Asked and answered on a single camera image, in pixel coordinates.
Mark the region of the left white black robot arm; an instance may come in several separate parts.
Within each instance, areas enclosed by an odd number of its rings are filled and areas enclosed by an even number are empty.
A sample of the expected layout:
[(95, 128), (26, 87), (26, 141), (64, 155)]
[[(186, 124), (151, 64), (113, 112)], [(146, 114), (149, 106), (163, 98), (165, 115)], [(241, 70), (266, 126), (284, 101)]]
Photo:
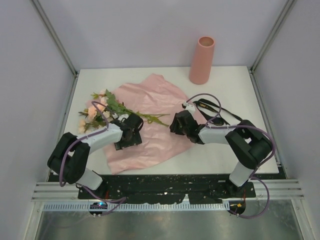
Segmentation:
[(107, 187), (100, 175), (87, 168), (89, 155), (108, 145), (113, 145), (116, 151), (140, 145), (143, 125), (143, 119), (132, 113), (124, 114), (89, 134), (76, 136), (67, 132), (57, 143), (47, 166), (59, 175), (62, 184), (85, 186), (94, 198), (102, 199)]

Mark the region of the black ribbon gold lettering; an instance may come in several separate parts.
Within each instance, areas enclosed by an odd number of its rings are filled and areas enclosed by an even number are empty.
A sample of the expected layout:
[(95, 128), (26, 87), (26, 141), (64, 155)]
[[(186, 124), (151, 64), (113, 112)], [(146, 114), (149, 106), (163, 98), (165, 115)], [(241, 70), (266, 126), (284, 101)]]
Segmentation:
[[(202, 116), (208, 121), (212, 118), (212, 116), (210, 116), (209, 114), (205, 113), (204, 110), (207, 110), (209, 112), (212, 112), (212, 113), (215, 113), (217, 114), (218, 113), (218, 110), (217, 108), (219, 107), (217, 104), (207, 100), (207, 99), (204, 99), (204, 98), (201, 98), (199, 100), (195, 100), (192, 102), (196, 108), (200, 111), (200, 113), (202, 114)], [(225, 108), (222, 108), (222, 111), (225, 111), (227, 112), (229, 115), (231, 115), (233, 118), (235, 118), (236, 120), (238, 121), (242, 121), (243, 119), (230, 112), (229, 110), (225, 109)], [(215, 119), (213, 119), (211, 121), (215, 126), (223, 126), (223, 125), (230, 125), (221, 115), (217, 116)]]

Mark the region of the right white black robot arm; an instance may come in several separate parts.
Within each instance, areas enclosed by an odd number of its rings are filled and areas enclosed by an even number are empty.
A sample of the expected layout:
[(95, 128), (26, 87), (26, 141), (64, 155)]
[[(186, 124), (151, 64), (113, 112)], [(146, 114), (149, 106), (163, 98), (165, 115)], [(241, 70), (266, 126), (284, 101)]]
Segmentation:
[(194, 144), (230, 146), (238, 160), (224, 184), (224, 190), (231, 197), (244, 192), (244, 185), (276, 150), (274, 139), (249, 120), (225, 126), (199, 124), (189, 111), (183, 110), (175, 114), (169, 129), (176, 135), (186, 136)]

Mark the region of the pink tissue paper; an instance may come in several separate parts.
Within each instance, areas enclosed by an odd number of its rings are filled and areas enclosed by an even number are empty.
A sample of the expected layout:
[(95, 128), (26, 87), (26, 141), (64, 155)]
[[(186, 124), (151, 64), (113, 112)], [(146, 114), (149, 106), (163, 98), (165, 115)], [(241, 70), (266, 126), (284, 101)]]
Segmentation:
[(112, 92), (128, 109), (142, 114), (158, 114), (160, 122), (144, 121), (142, 143), (123, 150), (108, 145), (90, 155), (88, 167), (100, 174), (145, 172), (148, 168), (181, 156), (194, 145), (182, 135), (170, 132), (175, 113), (182, 110), (187, 95), (162, 75), (152, 73), (146, 79), (113, 78), (94, 83), (92, 90)]

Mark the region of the pink artificial flower bunch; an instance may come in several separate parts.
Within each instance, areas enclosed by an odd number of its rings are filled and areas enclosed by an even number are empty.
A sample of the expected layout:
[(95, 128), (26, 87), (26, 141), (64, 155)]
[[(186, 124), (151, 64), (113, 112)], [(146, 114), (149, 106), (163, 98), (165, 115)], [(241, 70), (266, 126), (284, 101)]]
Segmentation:
[(101, 93), (94, 92), (91, 96), (93, 97), (92, 101), (89, 102), (84, 110), (78, 113), (80, 116), (78, 133), (80, 134), (89, 133), (91, 130), (105, 127), (107, 122), (110, 123), (113, 120), (113, 114), (136, 114), (148, 124), (156, 123), (165, 127), (169, 126), (160, 120), (161, 117), (168, 116), (168, 113), (141, 113), (139, 111), (131, 110), (107, 89), (103, 90)]

